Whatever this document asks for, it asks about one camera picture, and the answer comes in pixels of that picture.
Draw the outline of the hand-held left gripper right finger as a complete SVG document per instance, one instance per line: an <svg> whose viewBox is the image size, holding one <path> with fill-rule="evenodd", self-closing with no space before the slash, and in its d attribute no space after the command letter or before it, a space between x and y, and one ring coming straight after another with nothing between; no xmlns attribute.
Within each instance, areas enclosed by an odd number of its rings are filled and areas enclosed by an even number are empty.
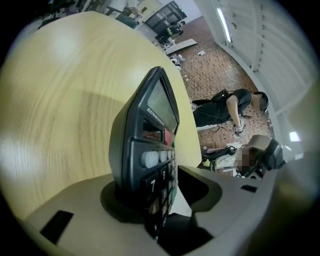
<svg viewBox="0 0 320 256"><path fill-rule="evenodd" d="M212 239L194 253L247 253L250 240L271 203L278 170L261 180L227 176L205 169L180 165L178 186L200 228Z"/></svg>

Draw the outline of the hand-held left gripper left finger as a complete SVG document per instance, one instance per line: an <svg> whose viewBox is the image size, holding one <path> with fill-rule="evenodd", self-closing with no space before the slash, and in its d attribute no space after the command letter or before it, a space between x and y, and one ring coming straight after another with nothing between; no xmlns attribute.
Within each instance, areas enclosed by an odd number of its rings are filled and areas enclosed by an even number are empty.
<svg viewBox="0 0 320 256"><path fill-rule="evenodd" d="M72 214L57 242L41 234L58 212ZM72 184L38 207L24 228L49 256L161 256L143 215L117 201L111 174Z"/></svg>

